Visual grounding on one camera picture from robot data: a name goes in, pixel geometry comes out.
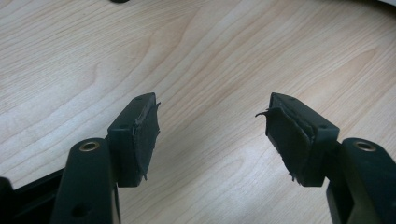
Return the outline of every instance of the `screw hole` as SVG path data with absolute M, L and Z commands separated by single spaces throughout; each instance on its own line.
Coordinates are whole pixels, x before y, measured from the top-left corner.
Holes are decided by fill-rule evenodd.
M 85 217 L 92 210 L 92 205 L 90 203 L 79 203 L 72 210 L 73 217 Z
M 357 147 L 358 149 L 361 149 L 363 151 L 369 151 L 369 152 L 376 151 L 375 147 L 369 143 L 355 142 L 354 145 L 355 145 L 355 147 Z
M 99 148 L 99 146 L 100 146 L 100 144 L 97 142 L 87 142 L 87 143 L 81 145 L 79 147 L 79 150 L 84 151 L 84 152 L 93 151 L 93 150 Z

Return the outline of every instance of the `black plastic arm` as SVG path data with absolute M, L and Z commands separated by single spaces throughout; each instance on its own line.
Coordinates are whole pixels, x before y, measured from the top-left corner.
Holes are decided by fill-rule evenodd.
M 273 93 L 261 114 L 293 179 L 320 187 L 329 178 L 334 223 L 396 223 L 396 164 L 384 148 L 358 138 L 339 144 L 335 125 L 288 95 Z

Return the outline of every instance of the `clamp jaw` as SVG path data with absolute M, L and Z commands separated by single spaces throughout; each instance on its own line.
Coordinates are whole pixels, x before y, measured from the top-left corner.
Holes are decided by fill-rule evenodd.
M 299 100 L 279 93 L 259 115 L 292 179 L 304 187 L 330 180 L 327 199 L 333 223 L 396 223 L 396 164 L 376 143 L 348 138 Z
M 0 178 L 0 223 L 120 223 L 118 188 L 147 179 L 158 133 L 154 93 L 134 98 L 108 136 L 75 144 L 64 169 L 14 190 Z

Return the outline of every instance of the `light wooden surface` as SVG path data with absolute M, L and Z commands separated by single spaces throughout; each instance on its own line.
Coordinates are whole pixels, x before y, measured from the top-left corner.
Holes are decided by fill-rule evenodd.
M 396 10 L 339 0 L 0 1 L 0 175 L 15 188 L 155 91 L 148 182 L 123 223 L 331 223 L 264 135 L 273 91 L 396 159 Z

